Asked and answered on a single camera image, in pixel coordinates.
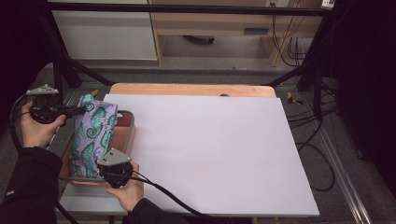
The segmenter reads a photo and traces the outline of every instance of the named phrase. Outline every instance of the power outlet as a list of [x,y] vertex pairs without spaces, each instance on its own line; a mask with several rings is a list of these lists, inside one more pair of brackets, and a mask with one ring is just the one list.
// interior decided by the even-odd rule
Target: power outlet
[[267,0],[265,2],[266,7],[276,7],[277,5],[277,0]]
[[332,9],[334,7],[335,0],[323,0],[321,8]]
[[265,2],[266,7],[287,7],[289,0],[267,0]]

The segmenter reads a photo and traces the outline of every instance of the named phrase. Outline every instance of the black jacket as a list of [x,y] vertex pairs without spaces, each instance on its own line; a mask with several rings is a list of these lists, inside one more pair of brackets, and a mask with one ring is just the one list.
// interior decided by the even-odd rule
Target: black jacket
[[[56,223],[58,175],[62,160],[46,149],[24,148],[9,180],[0,205],[0,224]],[[166,213],[148,199],[142,199],[128,213],[133,223],[187,223],[181,217]]]

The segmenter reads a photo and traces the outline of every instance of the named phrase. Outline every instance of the white board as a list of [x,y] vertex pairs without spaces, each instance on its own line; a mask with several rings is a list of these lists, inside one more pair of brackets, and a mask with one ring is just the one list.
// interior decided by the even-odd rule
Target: white board
[[[318,216],[279,99],[109,94],[134,114],[140,173],[215,216]],[[145,185],[162,209],[187,211]]]

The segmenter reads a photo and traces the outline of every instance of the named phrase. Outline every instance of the purple fabric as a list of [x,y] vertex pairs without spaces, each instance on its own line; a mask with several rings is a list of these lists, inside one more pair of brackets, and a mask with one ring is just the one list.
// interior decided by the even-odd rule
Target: purple fabric
[[117,105],[96,101],[87,94],[79,99],[87,112],[75,120],[75,138],[70,153],[72,176],[100,178],[96,161],[107,152],[117,123]]

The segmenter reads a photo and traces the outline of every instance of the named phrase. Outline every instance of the black metal bar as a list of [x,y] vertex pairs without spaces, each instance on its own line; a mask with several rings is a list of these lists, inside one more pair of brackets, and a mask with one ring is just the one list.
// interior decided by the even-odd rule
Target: black metal bar
[[53,66],[53,81],[55,84],[55,89],[58,90],[59,96],[58,96],[58,105],[63,105],[64,104],[64,88],[62,86],[62,74],[61,74],[61,66],[60,62],[54,62],[52,64]]
[[296,67],[295,69],[289,71],[286,75],[283,75],[282,77],[279,77],[275,79],[274,81],[262,84],[262,86],[270,86],[270,87],[275,87],[282,82],[285,82],[289,80],[292,77],[299,76],[301,74],[304,74],[307,70],[311,68],[312,63],[303,63],[301,66]]
[[[50,28],[50,25],[49,25],[46,17],[43,14],[38,14],[38,13],[36,13],[35,15],[37,17],[39,24],[41,25],[43,30],[46,32],[46,35],[49,38],[49,44],[51,44],[53,46],[55,55],[57,56],[56,60],[57,60],[57,62],[59,62],[59,64],[57,64],[58,66],[64,67],[66,64],[71,65],[72,67],[77,68],[81,72],[98,80],[99,82],[101,82],[104,85],[111,86],[111,85],[115,84],[115,82],[112,82],[104,77],[101,77],[100,75],[96,74],[95,72],[88,69],[84,65],[77,63],[72,58],[70,58],[70,56],[63,49],[62,44],[60,43],[59,39],[56,37],[55,33],[53,33],[53,30]],[[73,83],[79,83],[79,84],[81,83],[81,80],[79,79],[79,77],[76,76],[75,79],[76,80],[73,81]]]
[[78,88],[81,86],[82,81],[78,77],[76,69],[70,63],[62,61],[59,66],[61,67],[59,71],[69,87]]
[[[64,61],[64,55],[67,54],[60,42],[60,40],[58,39],[58,37],[56,36],[56,34],[54,33],[53,29],[51,28],[47,17],[43,14],[43,13],[34,13],[35,18],[37,19],[38,24],[41,26],[42,30],[45,32],[45,35],[48,37],[49,43],[48,45],[51,46],[51,51],[52,51],[52,57],[54,57],[55,61],[54,61],[54,65],[57,66],[57,71],[62,74],[61,70],[65,69],[65,65],[67,64]],[[81,84],[81,80],[79,79],[79,77],[77,76],[77,73],[70,73],[67,74],[68,78],[66,78],[66,80],[68,81],[69,84],[77,84],[78,86]]]
[[325,17],[330,10],[320,8],[294,7],[228,7],[228,6],[184,6],[184,5],[145,5],[145,4],[92,4],[58,3],[39,4],[46,10],[61,11],[106,11],[106,12],[163,12],[163,13],[205,13],[205,14],[243,14],[277,16]]
[[317,116],[317,119],[322,122],[323,121],[323,114],[321,112],[321,83],[322,83],[322,68],[318,67],[317,68],[317,75],[316,75],[316,80],[315,80],[315,88],[314,88],[314,113]]
[[[325,17],[320,22],[318,27],[318,31],[315,33],[314,39],[306,53],[305,62],[311,62],[312,65],[315,65],[316,68],[323,66],[329,58],[330,48],[326,46],[330,46],[332,32],[334,32],[332,28],[332,17]],[[297,83],[297,89],[299,91],[308,91],[309,87],[312,85],[315,79],[316,68],[313,68],[310,73],[302,74],[300,80]]]

